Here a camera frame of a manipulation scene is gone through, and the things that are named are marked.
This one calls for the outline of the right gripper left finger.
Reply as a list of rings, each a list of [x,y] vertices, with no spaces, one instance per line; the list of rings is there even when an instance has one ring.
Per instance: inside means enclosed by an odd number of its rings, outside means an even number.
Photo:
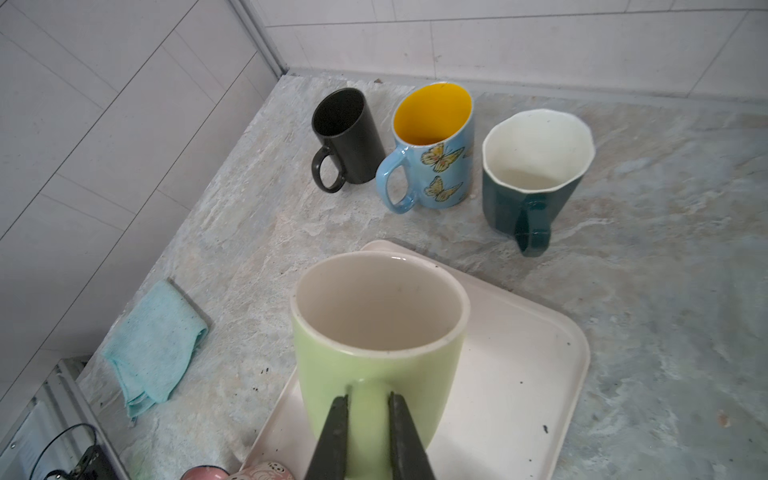
[[[305,480],[344,480],[347,465],[348,396],[336,397],[312,455]]]

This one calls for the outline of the dark green mug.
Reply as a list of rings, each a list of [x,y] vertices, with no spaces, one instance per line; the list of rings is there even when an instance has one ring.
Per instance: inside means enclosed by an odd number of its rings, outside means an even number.
[[[549,247],[552,224],[596,156],[590,127],[550,109],[519,112],[482,144],[482,207],[489,226],[525,257]]]

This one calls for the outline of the iridescent blue butterfly mug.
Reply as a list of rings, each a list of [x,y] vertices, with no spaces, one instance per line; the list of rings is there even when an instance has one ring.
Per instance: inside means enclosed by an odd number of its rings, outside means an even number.
[[[392,119],[395,149],[379,165],[384,205],[404,214],[419,204],[445,209],[471,191],[474,100],[462,86],[438,82],[406,96]]]

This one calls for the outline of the light green mug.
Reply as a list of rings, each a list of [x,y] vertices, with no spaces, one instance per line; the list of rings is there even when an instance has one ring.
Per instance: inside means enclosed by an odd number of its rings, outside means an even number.
[[[304,272],[290,299],[312,430],[347,397],[345,478],[389,479],[388,400],[404,397],[422,445],[442,419],[470,317],[465,288],[411,254],[358,251]]]

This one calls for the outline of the black mug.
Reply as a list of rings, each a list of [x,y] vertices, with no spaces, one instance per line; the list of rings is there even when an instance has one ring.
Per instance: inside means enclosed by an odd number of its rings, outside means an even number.
[[[346,183],[365,184],[376,177],[386,153],[366,97],[360,90],[346,87],[325,97],[312,115],[311,127],[321,143],[311,171],[322,191],[336,193]],[[325,185],[321,178],[321,167],[328,157],[337,169],[331,186]]]

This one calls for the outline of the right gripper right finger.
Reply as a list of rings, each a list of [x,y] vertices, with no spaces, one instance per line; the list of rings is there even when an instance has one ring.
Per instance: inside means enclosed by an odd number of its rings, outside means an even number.
[[[394,480],[435,480],[425,448],[405,398],[391,392],[388,398],[389,451]]]

